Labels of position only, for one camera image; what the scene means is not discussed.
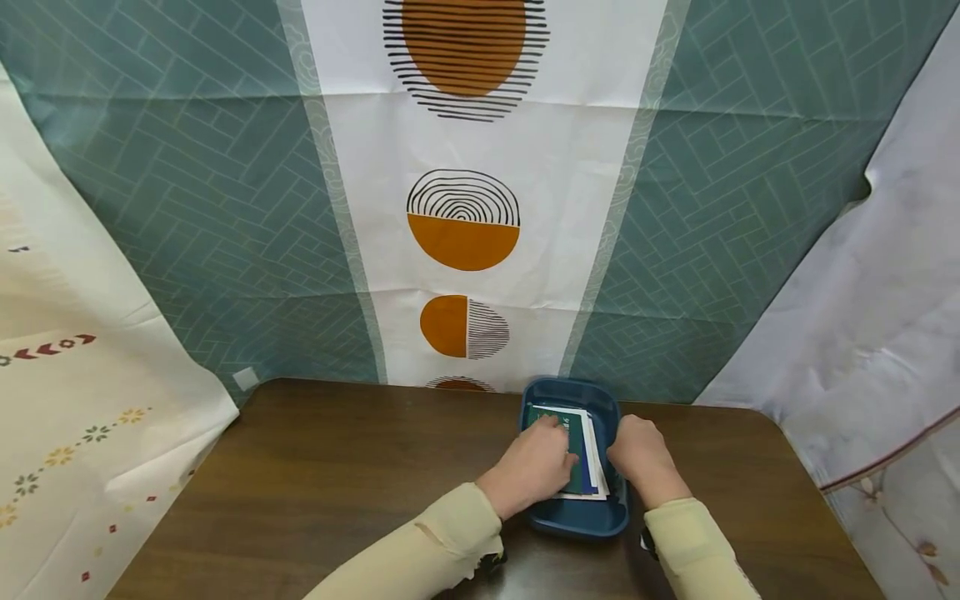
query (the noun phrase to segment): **beige long-sleeve shirt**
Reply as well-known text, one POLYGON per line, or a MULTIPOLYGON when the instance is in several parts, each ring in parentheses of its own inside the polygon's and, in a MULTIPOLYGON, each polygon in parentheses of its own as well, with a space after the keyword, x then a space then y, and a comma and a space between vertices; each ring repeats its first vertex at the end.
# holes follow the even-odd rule
MULTIPOLYGON (((668 502, 646 521, 680 600, 759 598, 702 503, 668 502)), ((464 484, 330 573, 304 600, 429 600, 503 550, 500 525, 483 492, 464 484)))

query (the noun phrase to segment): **hand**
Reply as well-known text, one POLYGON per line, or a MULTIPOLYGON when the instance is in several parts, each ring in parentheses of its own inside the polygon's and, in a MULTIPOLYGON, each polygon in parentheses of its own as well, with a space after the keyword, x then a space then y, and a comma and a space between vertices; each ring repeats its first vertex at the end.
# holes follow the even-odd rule
POLYGON ((553 496, 569 483, 578 457, 566 451, 568 444, 566 429, 556 416, 540 417, 510 444, 496 467, 477 479, 477 487, 500 520, 553 496))
POLYGON ((693 496, 677 472, 662 434, 651 420, 635 415, 621 419, 616 441, 607 449, 607 458, 634 485, 647 510, 693 496))

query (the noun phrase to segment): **white curtain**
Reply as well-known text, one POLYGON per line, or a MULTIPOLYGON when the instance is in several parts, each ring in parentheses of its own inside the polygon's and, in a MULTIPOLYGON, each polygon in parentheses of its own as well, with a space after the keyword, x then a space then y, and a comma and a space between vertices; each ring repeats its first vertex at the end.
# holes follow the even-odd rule
POLYGON ((960 19, 839 219, 697 399, 775 419, 888 597, 960 598, 960 19))
POLYGON ((100 600, 237 410, 0 66, 0 598, 100 600))

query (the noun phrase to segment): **green card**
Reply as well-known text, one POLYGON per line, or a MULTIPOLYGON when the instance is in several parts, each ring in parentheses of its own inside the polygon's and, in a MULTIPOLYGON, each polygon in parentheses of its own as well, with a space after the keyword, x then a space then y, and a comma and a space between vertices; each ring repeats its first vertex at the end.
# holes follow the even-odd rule
POLYGON ((584 473, 589 473, 589 471, 582 468, 583 466, 588 465, 587 445, 584 442, 583 421, 576 415, 569 415, 568 413, 560 413, 546 408, 531 406, 527 410, 526 426, 529 427, 530 425, 534 424, 537 419, 544 415, 556 415, 556 417, 560 419, 560 423, 562 423, 566 428, 566 431, 570 437, 567 451, 572 452, 580 457, 580 462, 577 465, 574 465, 570 470, 570 483, 566 484, 566 487, 564 487, 561 492, 590 493, 591 485, 589 479, 587 479, 586 482, 584 481, 584 473))

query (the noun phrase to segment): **card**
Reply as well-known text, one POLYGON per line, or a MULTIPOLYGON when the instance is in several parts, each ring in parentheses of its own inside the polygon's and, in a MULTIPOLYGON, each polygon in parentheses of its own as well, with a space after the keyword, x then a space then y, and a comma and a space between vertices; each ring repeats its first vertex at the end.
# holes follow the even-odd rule
POLYGON ((580 466, 583 468, 584 485, 581 492, 570 492, 564 489, 557 494, 558 498, 578 500, 604 500, 610 494, 607 481, 600 462, 600 453, 597 447, 596 434, 593 430, 593 420, 590 414, 583 409, 565 408, 560 406, 534 405, 538 411, 547 411, 547 414, 563 413, 570 415, 571 421, 580 420, 584 432, 584 454, 580 454, 580 466))
POLYGON ((547 406, 532 406, 527 411, 526 426, 542 416, 556 416, 560 423, 566 429, 569 436, 569 447, 567 451, 580 457, 580 462, 576 467, 570 470, 570 482, 564 486, 562 492, 584 494, 596 493, 597 489, 590 482, 590 458, 587 449, 587 440, 584 433, 584 422, 579 415, 569 414, 567 409, 547 406))

